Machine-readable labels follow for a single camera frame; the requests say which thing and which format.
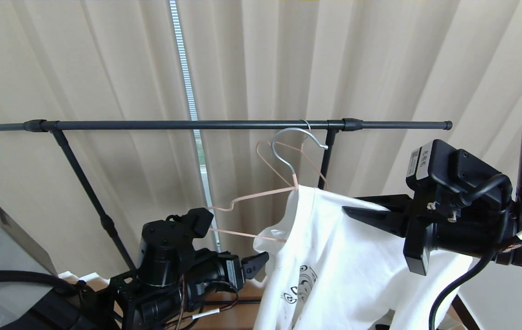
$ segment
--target metal hook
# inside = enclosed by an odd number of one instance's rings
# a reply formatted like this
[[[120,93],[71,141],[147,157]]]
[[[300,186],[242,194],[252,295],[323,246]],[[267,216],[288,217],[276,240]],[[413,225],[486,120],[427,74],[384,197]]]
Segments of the metal hook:
[[[286,161],[284,158],[282,158],[282,156],[279,156],[278,152],[275,150],[275,142],[278,140],[278,136],[280,134],[282,134],[283,132],[288,132],[288,131],[292,131],[292,130],[297,130],[297,131],[302,132],[302,133],[306,134],[307,136],[311,137],[312,140],[314,140],[314,142],[320,148],[328,149],[328,146],[325,145],[325,144],[321,144],[318,141],[318,139],[316,138],[316,136],[314,136],[314,134],[308,132],[307,130],[300,129],[298,127],[289,127],[287,129],[280,130],[277,134],[275,134],[275,136],[273,137],[273,141],[271,141],[271,150],[273,151],[273,154],[275,155],[275,157],[277,157],[277,159],[281,160],[282,163],[284,163],[285,165],[288,165],[288,167],[292,171],[292,175],[295,176],[296,175],[296,170],[294,169],[294,167],[288,161]]]

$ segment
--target garment rack pole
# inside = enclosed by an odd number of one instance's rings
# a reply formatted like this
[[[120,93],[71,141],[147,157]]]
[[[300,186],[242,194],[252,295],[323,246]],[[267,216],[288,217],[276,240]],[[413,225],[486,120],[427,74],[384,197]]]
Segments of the garment rack pole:
[[[452,122],[450,121],[362,121],[355,118],[328,121],[46,121],[45,119],[34,119],[24,123],[0,124],[0,132],[27,131],[53,134],[72,170],[76,173],[78,181],[90,199],[96,213],[98,213],[102,228],[106,230],[108,236],[114,242],[127,266],[133,270],[135,265],[118,236],[114,221],[108,216],[98,200],[63,133],[64,130],[279,130],[289,127],[306,129],[308,125],[313,130],[327,130],[326,145],[328,145],[328,149],[324,151],[320,167],[320,173],[324,177],[326,177],[328,172],[334,138],[338,132],[353,132],[362,129],[450,130],[452,128]],[[318,188],[324,188],[322,178],[318,182]]]

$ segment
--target white cloth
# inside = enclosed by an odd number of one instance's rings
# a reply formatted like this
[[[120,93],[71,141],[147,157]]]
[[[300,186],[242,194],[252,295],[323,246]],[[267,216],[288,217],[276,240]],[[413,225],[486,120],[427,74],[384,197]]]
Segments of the white cloth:
[[[434,251],[427,276],[410,273],[403,238],[347,217],[341,206],[387,210],[300,186],[283,219],[260,234],[288,241],[255,238],[253,247],[270,254],[256,330],[366,330],[390,309],[392,330],[425,330],[437,294],[469,268],[471,257]]]

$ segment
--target bolt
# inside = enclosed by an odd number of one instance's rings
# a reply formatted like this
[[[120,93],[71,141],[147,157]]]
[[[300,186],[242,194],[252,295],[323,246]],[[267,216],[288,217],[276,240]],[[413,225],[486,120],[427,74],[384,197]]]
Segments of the bolt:
[[[453,210],[450,214],[450,218],[448,218],[447,220],[450,223],[456,223],[456,211]]]

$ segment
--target vertical blind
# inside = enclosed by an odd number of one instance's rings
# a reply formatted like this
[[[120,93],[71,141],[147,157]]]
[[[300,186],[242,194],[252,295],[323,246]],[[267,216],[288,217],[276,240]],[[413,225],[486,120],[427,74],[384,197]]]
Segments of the vertical blind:
[[[199,0],[179,1],[177,9],[200,120],[454,122],[451,131],[338,134],[328,172],[333,192],[409,192],[409,154],[433,138],[467,149],[515,183],[522,0]],[[185,79],[168,2],[0,2],[0,123],[188,120]],[[201,131],[213,204],[284,187],[255,154],[257,142],[275,133]],[[131,255],[143,223],[205,205],[193,132],[67,136]],[[289,133],[284,142],[299,146],[301,136]],[[305,151],[320,163],[311,140]],[[287,178],[266,144],[261,152]],[[301,184],[316,185],[307,161],[280,153]],[[285,199],[218,212],[218,227],[257,233],[280,219]],[[106,277],[124,270],[50,135],[0,133],[0,204],[59,270]],[[221,234],[221,243],[252,252],[249,238]],[[213,248],[213,239],[199,246]],[[513,285],[500,274],[522,276],[511,268],[492,267],[462,290],[473,310],[496,313],[483,307],[494,305],[485,296]]]

